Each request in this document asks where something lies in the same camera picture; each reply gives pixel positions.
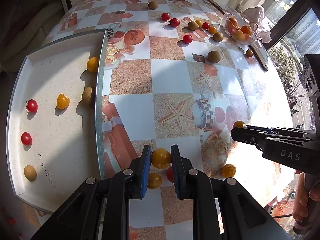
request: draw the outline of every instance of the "white plastic tray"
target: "white plastic tray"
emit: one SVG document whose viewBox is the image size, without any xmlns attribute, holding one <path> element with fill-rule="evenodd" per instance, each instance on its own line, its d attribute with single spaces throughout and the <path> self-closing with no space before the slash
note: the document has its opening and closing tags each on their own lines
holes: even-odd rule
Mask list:
<svg viewBox="0 0 320 240">
<path fill-rule="evenodd" d="M 103 73 L 107 43 L 104 29 L 75 34 L 41 47 L 22 64 L 8 114 L 7 159 L 15 194 L 35 208 L 52 213 L 88 177 L 100 178 L 95 110 L 80 101 L 85 87 L 97 85 L 86 63 L 100 57 Z M 70 98 L 65 111 L 56 108 L 61 93 Z M 35 114 L 26 111 L 29 99 L 38 103 Z M 31 135 L 31 147 L 22 145 L 23 132 Z M 26 165 L 37 171 L 34 182 L 24 176 Z"/>
</svg>

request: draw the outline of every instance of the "white cloth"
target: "white cloth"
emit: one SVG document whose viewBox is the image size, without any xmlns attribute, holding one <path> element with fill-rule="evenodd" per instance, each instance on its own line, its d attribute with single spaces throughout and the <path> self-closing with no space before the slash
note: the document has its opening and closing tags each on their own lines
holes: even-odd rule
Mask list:
<svg viewBox="0 0 320 240">
<path fill-rule="evenodd" d="M 272 41 L 270 38 L 270 31 L 268 31 L 262 24 L 264 18 L 264 9 L 262 6 L 256 6 L 244 10 L 245 18 L 248 19 L 251 28 L 255 29 L 255 33 L 262 38 L 262 43 L 268 43 Z"/>
</svg>

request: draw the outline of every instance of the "glass bowl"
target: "glass bowl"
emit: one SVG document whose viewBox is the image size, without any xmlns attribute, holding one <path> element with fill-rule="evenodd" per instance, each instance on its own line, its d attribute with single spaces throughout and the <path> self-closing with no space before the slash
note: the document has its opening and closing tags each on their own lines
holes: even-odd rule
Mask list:
<svg viewBox="0 0 320 240">
<path fill-rule="evenodd" d="M 241 16 L 235 16 L 231 13 L 225 13 L 222 18 L 222 26 L 223 29 L 230 37 L 235 39 L 240 44 L 244 45 L 250 45 L 253 44 L 258 40 L 257 35 L 252 31 L 251 35 L 248 35 L 246 33 L 242 33 L 240 30 L 238 30 L 234 25 L 228 20 L 230 17 L 234 17 L 238 21 L 238 28 L 241 28 L 243 25 L 249 26 L 249 24 L 241 17 Z"/>
</svg>

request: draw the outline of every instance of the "tree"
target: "tree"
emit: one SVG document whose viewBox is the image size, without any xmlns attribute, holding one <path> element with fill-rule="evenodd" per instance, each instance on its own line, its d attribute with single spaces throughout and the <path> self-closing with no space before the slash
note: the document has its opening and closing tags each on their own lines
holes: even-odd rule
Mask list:
<svg viewBox="0 0 320 240">
<path fill-rule="evenodd" d="M 269 50 L 270 58 L 275 66 L 284 91 L 287 97 L 301 97 L 304 95 L 297 95 L 297 90 L 302 86 L 301 82 L 295 82 L 296 61 L 289 55 L 288 51 L 283 45 L 275 46 Z"/>
</svg>

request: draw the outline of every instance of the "table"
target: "table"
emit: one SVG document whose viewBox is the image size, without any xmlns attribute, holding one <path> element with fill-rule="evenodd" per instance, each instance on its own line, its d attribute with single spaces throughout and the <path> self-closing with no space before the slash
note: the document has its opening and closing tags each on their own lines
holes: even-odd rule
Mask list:
<svg viewBox="0 0 320 240">
<path fill-rule="evenodd" d="M 155 10 L 148 2 L 157 1 Z M 223 7 L 236 13 L 233 9 Z M 177 28 L 161 20 L 163 12 L 178 18 Z M 215 42 L 204 30 L 187 24 L 202 20 L 224 34 Z M 45 43 L 93 29 L 110 30 L 105 59 L 102 122 L 106 175 L 128 167 L 145 144 L 180 154 L 193 167 L 219 178 L 226 162 L 235 178 L 262 205 L 293 179 L 291 168 L 261 157 L 255 147 L 230 137 L 237 120 L 267 127 L 292 127 L 286 95 L 267 52 L 263 71 L 248 46 L 238 44 L 221 27 L 222 14 L 205 0 L 82 0 L 61 19 Z M 184 44 L 186 33 L 193 42 Z M 221 60 L 208 62 L 209 51 Z M 130 203 L 130 226 L 139 239 L 192 239 L 192 201 L 176 199 L 165 170 L 163 183 Z"/>
</svg>

